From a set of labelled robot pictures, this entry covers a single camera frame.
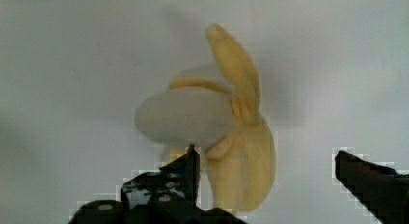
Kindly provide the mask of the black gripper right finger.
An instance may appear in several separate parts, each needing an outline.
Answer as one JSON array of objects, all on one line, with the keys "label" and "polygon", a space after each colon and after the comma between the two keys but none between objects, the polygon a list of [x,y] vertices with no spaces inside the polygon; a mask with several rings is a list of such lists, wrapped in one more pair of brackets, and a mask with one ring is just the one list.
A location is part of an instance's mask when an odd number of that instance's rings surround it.
[{"label": "black gripper right finger", "polygon": [[340,150],[337,180],[382,224],[408,224],[409,178],[397,170]]}]

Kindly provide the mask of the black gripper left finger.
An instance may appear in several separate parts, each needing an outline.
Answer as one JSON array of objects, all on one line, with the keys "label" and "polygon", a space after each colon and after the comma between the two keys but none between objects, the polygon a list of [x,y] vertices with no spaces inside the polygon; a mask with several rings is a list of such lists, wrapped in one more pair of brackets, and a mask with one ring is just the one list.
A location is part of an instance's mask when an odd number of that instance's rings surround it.
[{"label": "black gripper left finger", "polygon": [[197,205],[200,156],[194,146],[159,168],[123,184],[120,199],[89,202],[68,224],[247,224],[219,208]]}]

